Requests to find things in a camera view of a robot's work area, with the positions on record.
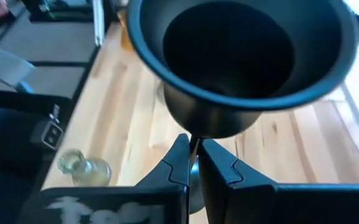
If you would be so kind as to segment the clear ribbed glass candle holder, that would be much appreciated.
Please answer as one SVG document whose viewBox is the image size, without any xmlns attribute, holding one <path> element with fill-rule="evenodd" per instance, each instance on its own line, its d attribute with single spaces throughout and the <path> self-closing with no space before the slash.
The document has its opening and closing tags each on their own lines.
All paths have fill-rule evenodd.
<svg viewBox="0 0 359 224">
<path fill-rule="evenodd" d="M 57 165 L 61 173 L 71 175 L 73 183 L 79 187 L 105 187 L 111 179 L 111 168 L 105 160 L 87 159 L 78 149 L 64 152 Z"/>
</svg>

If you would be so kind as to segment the grey flat panel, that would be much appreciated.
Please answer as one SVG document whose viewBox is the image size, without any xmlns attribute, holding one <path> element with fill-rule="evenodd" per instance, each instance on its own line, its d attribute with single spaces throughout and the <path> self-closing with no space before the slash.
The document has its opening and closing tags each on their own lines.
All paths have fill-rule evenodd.
<svg viewBox="0 0 359 224">
<path fill-rule="evenodd" d="M 0 49 L 0 82 L 17 91 L 30 91 L 24 79 L 35 70 L 28 61 Z"/>
</svg>

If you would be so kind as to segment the black floor equipment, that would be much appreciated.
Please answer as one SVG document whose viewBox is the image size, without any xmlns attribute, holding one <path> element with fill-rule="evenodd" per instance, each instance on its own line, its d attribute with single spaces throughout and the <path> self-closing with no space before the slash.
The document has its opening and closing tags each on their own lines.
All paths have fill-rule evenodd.
<svg viewBox="0 0 359 224">
<path fill-rule="evenodd" d="M 91 0 L 21 0 L 31 22 L 92 22 Z"/>
</svg>

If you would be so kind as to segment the dark blue seat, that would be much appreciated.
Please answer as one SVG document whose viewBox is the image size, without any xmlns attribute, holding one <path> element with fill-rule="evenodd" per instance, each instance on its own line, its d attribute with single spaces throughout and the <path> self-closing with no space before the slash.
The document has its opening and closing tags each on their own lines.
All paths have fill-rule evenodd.
<svg viewBox="0 0 359 224">
<path fill-rule="evenodd" d="M 62 96 L 0 90 L 0 224 L 15 224 L 42 167 L 56 153 L 47 127 L 71 105 Z"/>
</svg>

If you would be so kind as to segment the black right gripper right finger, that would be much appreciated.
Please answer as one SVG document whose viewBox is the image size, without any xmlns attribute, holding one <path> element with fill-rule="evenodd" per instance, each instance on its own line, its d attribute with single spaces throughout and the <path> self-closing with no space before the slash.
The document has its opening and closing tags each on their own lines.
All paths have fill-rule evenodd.
<svg viewBox="0 0 359 224">
<path fill-rule="evenodd" d="M 210 224 L 359 224 L 359 184 L 280 184 L 212 139 L 198 160 Z"/>
</svg>

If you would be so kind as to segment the short black candlestick holder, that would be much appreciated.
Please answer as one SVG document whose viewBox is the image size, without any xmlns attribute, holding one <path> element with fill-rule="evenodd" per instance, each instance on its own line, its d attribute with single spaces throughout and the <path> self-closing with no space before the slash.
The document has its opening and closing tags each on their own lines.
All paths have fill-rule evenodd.
<svg viewBox="0 0 359 224">
<path fill-rule="evenodd" d="M 127 10 L 132 45 L 189 139 L 189 214 L 206 208 L 203 142 L 328 94 L 359 42 L 343 0 L 130 0 Z"/>
</svg>

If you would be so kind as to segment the white post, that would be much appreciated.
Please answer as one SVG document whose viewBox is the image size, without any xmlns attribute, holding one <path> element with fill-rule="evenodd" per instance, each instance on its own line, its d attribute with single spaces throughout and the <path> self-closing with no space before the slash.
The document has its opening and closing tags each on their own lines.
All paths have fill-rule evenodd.
<svg viewBox="0 0 359 224">
<path fill-rule="evenodd" d="M 94 36 L 96 46 L 102 46 L 105 40 L 105 15 L 103 0 L 92 0 Z"/>
</svg>

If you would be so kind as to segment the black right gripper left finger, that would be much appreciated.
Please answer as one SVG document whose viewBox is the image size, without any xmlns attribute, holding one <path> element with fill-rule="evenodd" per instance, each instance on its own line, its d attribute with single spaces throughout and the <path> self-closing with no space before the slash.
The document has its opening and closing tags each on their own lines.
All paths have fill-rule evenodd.
<svg viewBox="0 0 359 224">
<path fill-rule="evenodd" d="M 17 224 L 188 224 L 189 139 L 178 135 L 133 187 L 61 187 L 34 194 Z"/>
</svg>

